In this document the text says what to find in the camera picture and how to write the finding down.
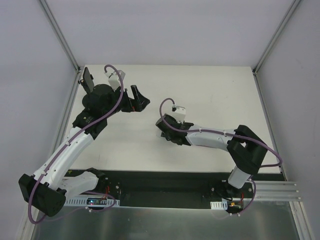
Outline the black round-base phone stand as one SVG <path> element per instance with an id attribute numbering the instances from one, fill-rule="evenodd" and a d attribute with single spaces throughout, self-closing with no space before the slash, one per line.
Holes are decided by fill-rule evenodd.
<path id="1" fill-rule="evenodd" d="M 90 96 L 90 94 L 85 94 L 85 96 L 82 98 L 82 105 L 84 106 L 84 107 L 86 107 L 87 105 L 88 105 L 88 100 L 89 100 L 89 96 Z"/>

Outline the black smartphone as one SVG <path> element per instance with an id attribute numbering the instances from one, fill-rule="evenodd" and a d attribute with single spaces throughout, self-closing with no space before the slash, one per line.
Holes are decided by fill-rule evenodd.
<path id="1" fill-rule="evenodd" d="M 83 71 L 83 75 L 82 75 L 82 80 L 80 81 L 80 84 L 82 85 L 83 89 L 85 90 L 85 92 L 87 94 L 90 94 L 93 91 L 94 87 L 95 87 L 93 79 L 94 78 L 91 75 L 88 67 L 85 67 L 84 71 Z"/>

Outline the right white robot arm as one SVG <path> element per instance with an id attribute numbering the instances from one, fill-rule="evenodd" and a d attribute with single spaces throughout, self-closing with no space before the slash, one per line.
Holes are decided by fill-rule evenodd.
<path id="1" fill-rule="evenodd" d="M 179 146 L 199 146 L 228 152 L 235 167 L 225 184 L 225 192 L 233 198 L 241 194 L 245 182 L 258 173 L 267 154 L 267 149 L 260 145 L 263 141 L 245 125 L 218 134 L 217 129 L 200 129 L 191 122 L 179 123 L 165 114 L 155 126 L 161 131 L 162 138 Z"/>

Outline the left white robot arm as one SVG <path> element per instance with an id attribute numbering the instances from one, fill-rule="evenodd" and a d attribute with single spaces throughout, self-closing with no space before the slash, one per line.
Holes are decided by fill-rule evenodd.
<path id="1" fill-rule="evenodd" d="M 28 209 L 36 208 L 48 217 L 55 216 L 65 202 L 86 191 L 105 194 L 106 175 L 93 167 L 81 175 L 65 180 L 64 176 L 81 152 L 89 146 L 107 126 L 108 117 L 118 113 L 142 112 L 150 100 L 136 85 L 131 85 L 133 98 L 126 90 L 112 89 L 98 84 L 88 90 L 82 99 L 84 109 L 72 123 L 69 134 L 52 156 L 32 175 L 23 174 L 19 181 Z"/>

